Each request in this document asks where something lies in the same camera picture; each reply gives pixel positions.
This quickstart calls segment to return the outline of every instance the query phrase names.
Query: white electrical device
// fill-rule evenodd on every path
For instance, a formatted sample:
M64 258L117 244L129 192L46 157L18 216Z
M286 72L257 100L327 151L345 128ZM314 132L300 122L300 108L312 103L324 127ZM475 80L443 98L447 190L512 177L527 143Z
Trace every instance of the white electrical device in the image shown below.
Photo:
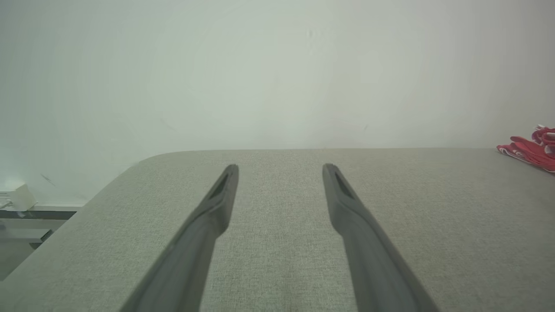
M0 208L14 212L24 212L37 203L26 184L18 188L0 190Z

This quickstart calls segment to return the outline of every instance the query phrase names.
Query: gray floor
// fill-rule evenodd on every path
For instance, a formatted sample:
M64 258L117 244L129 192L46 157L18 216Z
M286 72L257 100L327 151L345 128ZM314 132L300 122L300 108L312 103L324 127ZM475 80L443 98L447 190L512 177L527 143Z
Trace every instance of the gray floor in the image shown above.
M56 231L66 220L24 220L0 219L7 228L12 229L52 229ZM17 268L34 249L27 243L0 243L0 281Z

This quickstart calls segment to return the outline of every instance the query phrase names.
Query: white trim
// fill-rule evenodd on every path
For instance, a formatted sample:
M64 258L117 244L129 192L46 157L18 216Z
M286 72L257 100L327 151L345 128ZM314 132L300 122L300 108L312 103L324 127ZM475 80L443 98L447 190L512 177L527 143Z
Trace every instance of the white trim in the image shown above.
M35 206L32 206L28 211L32 212L76 212L84 204L46 204L46 203L37 203Z

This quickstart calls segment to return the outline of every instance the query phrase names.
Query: black strip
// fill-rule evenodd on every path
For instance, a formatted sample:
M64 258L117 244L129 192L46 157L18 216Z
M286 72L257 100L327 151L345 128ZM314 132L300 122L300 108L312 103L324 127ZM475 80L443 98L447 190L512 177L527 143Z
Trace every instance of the black strip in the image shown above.
M0 219L44 219L69 220L76 212L26 211L9 212L0 210Z
M359 311L437 311L339 168L325 164L323 176L331 224L343 237Z
M238 181L239 167L228 166L150 268L122 311L199 309L214 244L228 228Z

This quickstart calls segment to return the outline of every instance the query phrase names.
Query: white wall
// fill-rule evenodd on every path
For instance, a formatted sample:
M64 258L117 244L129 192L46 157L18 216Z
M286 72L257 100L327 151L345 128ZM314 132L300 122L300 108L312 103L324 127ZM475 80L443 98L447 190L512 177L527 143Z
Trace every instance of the white wall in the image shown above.
M554 13L552 0L3 1L0 180L84 203L173 151L493 148L555 127Z

